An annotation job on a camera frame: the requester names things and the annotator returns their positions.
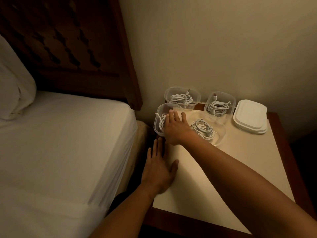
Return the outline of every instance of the hand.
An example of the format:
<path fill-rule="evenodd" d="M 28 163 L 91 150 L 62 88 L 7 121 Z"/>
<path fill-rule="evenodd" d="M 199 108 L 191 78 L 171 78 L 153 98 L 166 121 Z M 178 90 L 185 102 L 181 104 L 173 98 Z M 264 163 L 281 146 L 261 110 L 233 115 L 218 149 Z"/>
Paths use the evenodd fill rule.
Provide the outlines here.
<path fill-rule="evenodd" d="M 195 132 L 190 128 L 186 120 L 186 114 L 182 112 L 182 121 L 177 111 L 170 110 L 165 118 L 164 133 L 166 142 L 172 145 L 182 144 L 182 140 Z"/>
<path fill-rule="evenodd" d="M 170 169 L 167 167 L 168 145 L 165 144 L 165 153 L 162 158 L 162 138 L 154 140 L 151 158 L 151 148 L 147 151 L 147 158 L 142 174 L 141 184 L 147 185 L 151 196 L 164 193 L 175 179 L 178 169 L 178 160 L 172 163 Z"/>

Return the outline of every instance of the pillow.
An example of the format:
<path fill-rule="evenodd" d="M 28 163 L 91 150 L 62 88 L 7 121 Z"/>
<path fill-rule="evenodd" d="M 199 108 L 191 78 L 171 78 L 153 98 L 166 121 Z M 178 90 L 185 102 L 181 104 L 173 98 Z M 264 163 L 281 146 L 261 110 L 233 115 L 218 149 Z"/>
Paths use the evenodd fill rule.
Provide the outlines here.
<path fill-rule="evenodd" d="M 35 94 L 33 77 L 0 35 L 0 118 L 14 119 L 34 101 Z"/>

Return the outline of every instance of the finger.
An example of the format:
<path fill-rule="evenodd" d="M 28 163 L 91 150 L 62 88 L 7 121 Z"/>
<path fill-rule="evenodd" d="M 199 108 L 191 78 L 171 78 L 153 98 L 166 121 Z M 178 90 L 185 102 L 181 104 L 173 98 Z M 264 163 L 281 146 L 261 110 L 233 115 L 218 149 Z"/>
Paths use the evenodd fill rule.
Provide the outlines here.
<path fill-rule="evenodd" d="M 169 145 L 165 142 L 164 157 L 163 157 L 164 160 L 166 160 L 168 158 L 169 152 L 170 152 Z"/>
<path fill-rule="evenodd" d="M 166 127 L 166 125 L 168 125 L 170 123 L 170 114 L 167 114 L 165 117 L 165 124 L 164 124 L 164 128 Z"/>
<path fill-rule="evenodd" d="M 175 121 L 180 121 L 177 111 L 174 111 Z"/>
<path fill-rule="evenodd" d="M 156 155 L 158 157 L 161 157 L 161 155 L 162 155 L 162 142 L 163 142 L 163 139 L 161 137 L 159 137 L 159 139 L 158 139 L 158 151 L 157 151 L 158 153 Z"/>
<path fill-rule="evenodd" d="M 150 161 L 151 161 L 151 148 L 148 148 L 147 156 L 146 156 L 146 163 L 149 163 Z"/>
<path fill-rule="evenodd" d="M 154 140 L 154 143 L 153 143 L 152 157 L 156 156 L 157 147 L 158 147 L 158 140 L 156 139 Z"/>
<path fill-rule="evenodd" d="M 174 114 L 173 114 L 173 110 L 170 110 L 170 123 L 174 122 Z"/>
<path fill-rule="evenodd" d="M 188 124 L 186 119 L 186 114 L 184 112 L 182 112 L 182 122 L 185 124 Z"/>
<path fill-rule="evenodd" d="M 176 176 L 176 172 L 178 170 L 178 163 L 179 160 L 174 160 L 174 162 L 172 163 L 171 166 L 171 171 L 170 171 L 170 175 L 171 175 L 171 183 L 174 181 L 175 176 Z"/>

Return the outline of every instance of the headboard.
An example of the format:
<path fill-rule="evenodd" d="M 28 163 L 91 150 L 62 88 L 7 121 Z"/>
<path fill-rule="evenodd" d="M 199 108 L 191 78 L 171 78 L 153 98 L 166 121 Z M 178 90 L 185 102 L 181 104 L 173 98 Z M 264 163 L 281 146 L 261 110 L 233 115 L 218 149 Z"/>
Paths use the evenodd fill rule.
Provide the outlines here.
<path fill-rule="evenodd" d="M 39 90 L 142 98 L 118 0 L 0 0 L 0 33 Z"/>

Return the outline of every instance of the coiled white cable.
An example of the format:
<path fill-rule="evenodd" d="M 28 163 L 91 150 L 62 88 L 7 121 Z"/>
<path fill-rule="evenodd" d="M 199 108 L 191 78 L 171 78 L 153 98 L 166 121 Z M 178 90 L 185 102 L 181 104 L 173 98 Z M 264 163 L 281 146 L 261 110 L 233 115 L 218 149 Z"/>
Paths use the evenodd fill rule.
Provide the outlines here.
<path fill-rule="evenodd" d="M 193 98 L 192 96 L 189 95 L 189 91 L 187 91 L 185 94 L 171 95 L 170 101 L 177 102 L 177 103 L 190 104 L 193 102 Z"/>
<path fill-rule="evenodd" d="M 215 138 L 212 126 L 207 124 L 207 122 L 203 119 L 197 119 L 193 121 L 191 127 L 200 137 L 205 140 L 212 140 Z"/>
<path fill-rule="evenodd" d="M 159 128 L 162 131 L 162 133 L 164 133 L 164 124 L 165 124 L 165 118 L 166 118 L 166 114 L 163 114 L 162 116 L 160 116 L 158 113 L 155 113 L 158 117 L 159 117 Z"/>
<path fill-rule="evenodd" d="M 207 110 L 211 112 L 212 115 L 222 117 L 227 112 L 227 109 L 230 108 L 229 104 L 231 104 L 230 101 L 228 103 L 217 101 L 217 96 L 214 94 L 214 101 L 209 104 Z"/>

